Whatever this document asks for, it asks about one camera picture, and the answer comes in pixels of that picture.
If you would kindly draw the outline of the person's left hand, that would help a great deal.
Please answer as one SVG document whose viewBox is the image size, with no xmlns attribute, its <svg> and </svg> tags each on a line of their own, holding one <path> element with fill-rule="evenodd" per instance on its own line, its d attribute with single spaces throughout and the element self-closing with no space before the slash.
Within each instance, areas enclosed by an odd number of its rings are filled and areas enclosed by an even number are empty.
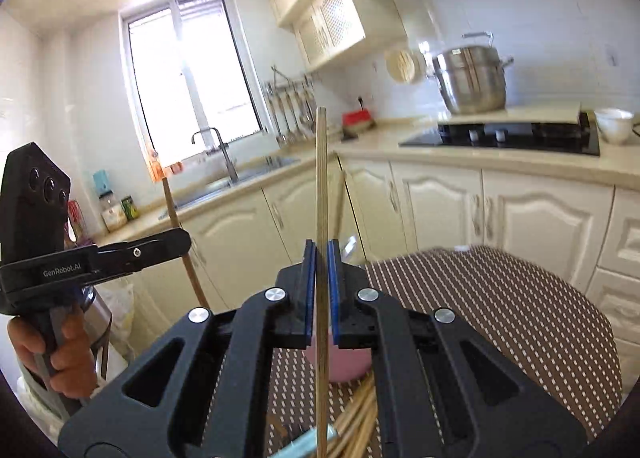
<svg viewBox="0 0 640 458">
<path fill-rule="evenodd" d="M 75 307 L 62 324 L 64 342 L 51 355 L 55 370 L 50 386 L 72 400 L 88 398 L 98 386 L 94 370 L 91 342 L 84 325 L 84 313 Z M 35 356 L 46 351 L 42 336 L 21 317 L 13 317 L 8 324 L 8 335 L 20 362 L 34 374 L 39 374 Z"/>
</svg>

